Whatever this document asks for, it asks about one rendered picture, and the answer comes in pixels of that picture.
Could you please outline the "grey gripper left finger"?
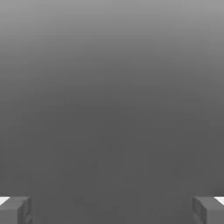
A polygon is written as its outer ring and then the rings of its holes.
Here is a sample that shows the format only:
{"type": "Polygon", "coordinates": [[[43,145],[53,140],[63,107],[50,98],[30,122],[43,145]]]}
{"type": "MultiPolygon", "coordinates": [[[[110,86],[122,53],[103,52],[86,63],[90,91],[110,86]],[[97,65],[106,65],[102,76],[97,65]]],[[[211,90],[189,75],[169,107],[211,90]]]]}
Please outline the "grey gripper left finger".
{"type": "Polygon", "coordinates": [[[0,196],[0,224],[33,224],[31,197],[0,196]]]}

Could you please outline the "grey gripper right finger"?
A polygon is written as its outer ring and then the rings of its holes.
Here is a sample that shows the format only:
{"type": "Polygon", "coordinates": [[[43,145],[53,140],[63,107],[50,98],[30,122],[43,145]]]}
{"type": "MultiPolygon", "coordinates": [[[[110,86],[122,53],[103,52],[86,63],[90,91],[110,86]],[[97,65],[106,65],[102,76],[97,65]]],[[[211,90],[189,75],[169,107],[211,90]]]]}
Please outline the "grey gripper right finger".
{"type": "Polygon", "coordinates": [[[193,197],[195,224],[224,224],[224,196],[193,197]]]}

